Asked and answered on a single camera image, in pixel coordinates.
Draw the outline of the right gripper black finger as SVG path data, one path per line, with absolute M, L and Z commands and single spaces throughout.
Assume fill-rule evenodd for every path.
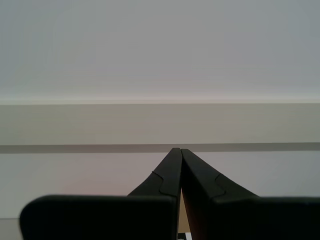
M 194 240 L 318 240 L 318 197 L 261 197 L 182 149 L 181 190 Z
M 125 196 L 46 195 L 21 211 L 25 240 L 175 240 L 178 237 L 182 152 L 173 148 Z

